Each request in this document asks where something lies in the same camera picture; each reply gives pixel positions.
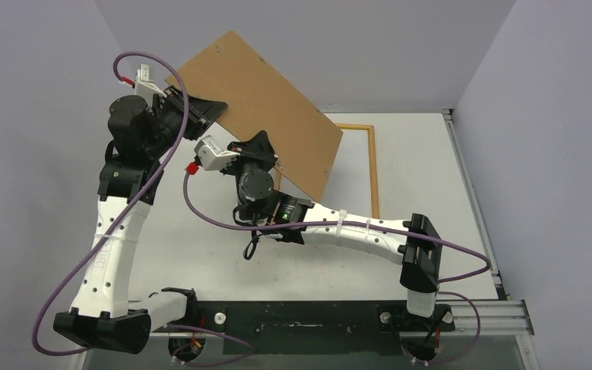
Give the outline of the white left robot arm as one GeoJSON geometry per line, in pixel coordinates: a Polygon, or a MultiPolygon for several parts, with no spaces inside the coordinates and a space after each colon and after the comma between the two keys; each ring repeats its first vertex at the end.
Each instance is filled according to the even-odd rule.
{"type": "Polygon", "coordinates": [[[191,290],[167,288],[130,307],[130,274],[141,228],[163,175],[160,159],[181,139],[197,140],[228,109],[221,101],[184,96],[175,87],[145,99],[128,95],[109,107],[112,136],[99,174],[94,245],[78,294],[53,329],[77,345],[138,354],[159,315],[177,330],[193,330],[198,309],[191,290]]]}

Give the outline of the brown cardboard backing board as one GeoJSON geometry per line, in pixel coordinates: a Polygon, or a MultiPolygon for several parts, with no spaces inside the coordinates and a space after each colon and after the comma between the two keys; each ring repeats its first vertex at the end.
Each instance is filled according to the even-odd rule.
{"type": "Polygon", "coordinates": [[[236,32],[178,70],[189,95],[228,105],[218,123],[239,140],[264,130],[280,173],[321,201],[343,132],[236,32]]]}

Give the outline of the yellow wooden picture frame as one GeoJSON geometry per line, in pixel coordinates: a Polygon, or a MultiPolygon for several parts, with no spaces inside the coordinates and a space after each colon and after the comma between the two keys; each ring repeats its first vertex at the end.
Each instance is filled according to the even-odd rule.
{"type": "MultiPolygon", "coordinates": [[[[347,124],[347,123],[335,123],[335,125],[340,130],[365,130],[368,132],[368,157],[369,157],[369,169],[370,169],[370,183],[371,183],[371,192],[372,192],[372,215],[373,218],[380,218],[379,215],[379,198],[378,198],[378,175],[377,175],[377,165],[376,165],[376,154],[375,154],[375,132],[374,126],[372,125],[361,125],[361,124],[347,124]]],[[[295,131],[296,129],[286,129],[284,127],[278,128],[277,124],[267,130],[267,133],[270,137],[271,145],[274,147],[276,154],[280,155],[283,154],[281,152],[281,146],[284,146],[282,142],[286,142],[285,137],[287,137],[287,133],[291,131],[295,131]]],[[[321,193],[320,197],[312,198],[306,192],[303,192],[301,189],[297,187],[297,185],[291,182],[291,179],[283,175],[281,172],[283,171],[284,164],[280,162],[282,157],[279,157],[278,162],[276,162],[276,167],[274,170],[274,184],[277,190],[280,190],[284,193],[290,194],[291,196],[296,196],[298,198],[304,198],[308,200],[314,200],[316,202],[321,203],[322,198],[325,193],[321,193]]],[[[330,177],[331,170],[334,164],[329,166],[330,168],[327,169],[325,172],[325,176],[330,177]]]]}

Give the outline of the sky and building photo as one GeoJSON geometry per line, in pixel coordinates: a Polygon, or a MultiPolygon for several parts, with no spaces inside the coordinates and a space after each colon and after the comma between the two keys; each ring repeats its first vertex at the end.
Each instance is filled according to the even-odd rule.
{"type": "Polygon", "coordinates": [[[368,132],[344,129],[321,203],[359,216],[372,215],[368,132]]]}

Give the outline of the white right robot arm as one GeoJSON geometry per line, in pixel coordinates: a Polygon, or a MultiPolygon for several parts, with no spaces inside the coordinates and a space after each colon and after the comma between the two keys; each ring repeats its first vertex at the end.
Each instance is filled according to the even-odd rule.
{"type": "Polygon", "coordinates": [[[278,156],[263,130],[250,140],[227,146],[208,135],[199,140],[194,152],[190,174],[201,168],[235,179],[237,206],[229,229],[278,242],[337,245],[384,258],[402,268],[399,281],[407,290],[407,325],[422,331],[435,321],[441,245],[438,234],[416,226],[423,216],[409,220],[360,217],[277,190],[269,172],[278,156]]]}

